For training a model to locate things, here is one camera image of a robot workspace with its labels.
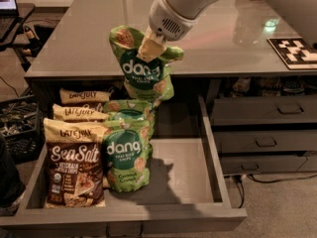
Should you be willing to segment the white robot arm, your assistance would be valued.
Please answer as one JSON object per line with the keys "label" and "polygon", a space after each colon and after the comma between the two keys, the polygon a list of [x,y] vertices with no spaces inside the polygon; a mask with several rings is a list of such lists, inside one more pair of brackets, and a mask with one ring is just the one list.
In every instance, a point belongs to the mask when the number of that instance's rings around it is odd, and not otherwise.
{"label": "white robot arm", "polygon": [[[161,56],[166,43],[182,39],[202,12],[219,0],[154,0],[149,26],[138,58],[150,62]],[[317,0],[264,0],[310,46],[317,44]]]}

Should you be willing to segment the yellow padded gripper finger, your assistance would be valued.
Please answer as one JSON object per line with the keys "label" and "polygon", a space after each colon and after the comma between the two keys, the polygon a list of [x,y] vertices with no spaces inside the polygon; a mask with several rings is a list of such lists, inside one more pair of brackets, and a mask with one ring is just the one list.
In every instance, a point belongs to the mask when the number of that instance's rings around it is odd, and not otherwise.
{"label": "yellow padded gripper finger", "polygon": [[137,57],[145,62],[150,62],[165,52],[165,43],[164,35],[147,30],[138,49]]}

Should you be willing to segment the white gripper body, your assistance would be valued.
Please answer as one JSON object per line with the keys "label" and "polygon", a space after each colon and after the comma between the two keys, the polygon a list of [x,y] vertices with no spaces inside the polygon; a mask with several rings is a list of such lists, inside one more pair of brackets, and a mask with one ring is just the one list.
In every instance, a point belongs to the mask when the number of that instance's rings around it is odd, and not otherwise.
{"label": "white gripper body", "polygon": [[153,32],[164,36],[167,41],[182,39],[195,25],[196,20],[187,19],[178,14],[167,0],[155,0],[149,17],[149,26]]}

